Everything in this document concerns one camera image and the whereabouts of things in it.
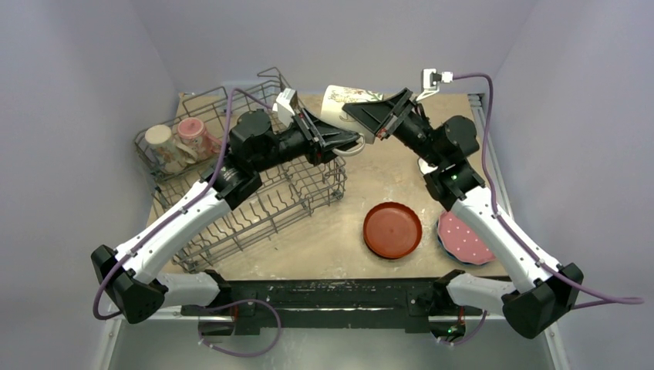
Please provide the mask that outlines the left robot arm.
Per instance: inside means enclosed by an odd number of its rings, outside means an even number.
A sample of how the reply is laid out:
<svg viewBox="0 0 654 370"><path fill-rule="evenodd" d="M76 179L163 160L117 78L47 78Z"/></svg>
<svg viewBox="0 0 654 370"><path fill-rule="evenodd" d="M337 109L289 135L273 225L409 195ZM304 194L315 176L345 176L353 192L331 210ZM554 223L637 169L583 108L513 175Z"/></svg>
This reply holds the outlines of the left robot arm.
<svg viewBox="0 0 654 370"><path fill-rule="evenodd" d="M140 323L161 308L201 306L210 315L229 308L229 293L211 272L164 274L163 267L204 228L227 216L263 185L261 173L303 156L317 166L361 150L362 134L321 121L305 109L275 132L263 109L241 114L224 133L215 166L149 227L118 247L91 254L99 282L92 305L97 320L123 316Z"/></svg>

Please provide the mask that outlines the pink patterned mug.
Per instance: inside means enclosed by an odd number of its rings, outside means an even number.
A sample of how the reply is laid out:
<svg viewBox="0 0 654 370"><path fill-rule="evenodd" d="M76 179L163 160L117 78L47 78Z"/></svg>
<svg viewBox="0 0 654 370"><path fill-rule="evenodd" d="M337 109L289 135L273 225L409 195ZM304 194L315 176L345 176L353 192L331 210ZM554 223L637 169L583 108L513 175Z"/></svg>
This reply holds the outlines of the pink patterned mug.
<svg viewBox="0 0 654 370"><path fill-rule="evenodd" d="M221 141L208 131L201 119L191 117L180 121L177 135L183 144L197 153L198 161L206 160L221 150Z"/></svg>

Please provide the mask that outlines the beige mug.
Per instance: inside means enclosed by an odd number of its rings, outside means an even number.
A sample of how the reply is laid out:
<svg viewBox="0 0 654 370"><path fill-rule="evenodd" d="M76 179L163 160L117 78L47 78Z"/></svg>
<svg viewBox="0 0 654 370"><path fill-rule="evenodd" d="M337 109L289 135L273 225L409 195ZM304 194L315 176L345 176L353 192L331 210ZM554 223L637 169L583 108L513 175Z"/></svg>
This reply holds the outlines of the beige mug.
<svg viewBox="0 0 654 370"><path fill-rule="evenodd" d="M144 139L165 174L179 173L196 162L195 151L177 140L169 126L160 124L150 127Z"/></svg>

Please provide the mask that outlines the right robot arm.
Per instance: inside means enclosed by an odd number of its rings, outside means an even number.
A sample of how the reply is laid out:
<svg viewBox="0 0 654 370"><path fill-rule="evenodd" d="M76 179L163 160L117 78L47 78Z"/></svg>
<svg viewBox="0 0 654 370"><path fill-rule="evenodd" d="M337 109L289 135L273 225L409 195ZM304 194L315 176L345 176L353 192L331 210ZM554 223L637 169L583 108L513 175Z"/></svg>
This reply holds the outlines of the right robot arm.
<svg viewBox="0 0 654 370"><path fill-rule="evenodd" d="M509 281L452 271L434 284L433 305L450 314L460 306L502 315L522 337L535 338L575 305L583 281L573 263L560 265L531 238L507 230L491 189L467 158L480 149L474 121L452 116L432 127L411 91L388 99L346 103L343 111L379 140L396 137L436 169L424 175L430 196L462 220L486 244Z"/></svg>

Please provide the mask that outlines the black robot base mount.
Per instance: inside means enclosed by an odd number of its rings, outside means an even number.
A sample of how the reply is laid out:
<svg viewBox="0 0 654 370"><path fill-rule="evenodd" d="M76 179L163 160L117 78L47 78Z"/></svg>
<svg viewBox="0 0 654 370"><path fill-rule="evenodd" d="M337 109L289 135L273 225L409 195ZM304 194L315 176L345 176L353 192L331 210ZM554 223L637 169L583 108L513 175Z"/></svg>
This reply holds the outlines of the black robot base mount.
<svg viewBox="0 0 654 370"><path fill-rule="evenodd" d="M224 281L207 308L184 305L183 316L225 316L236 335L263 328L402 329L445 335L459 315L479 317L479 308L448 303L434 277L336 280Z"/></svg>

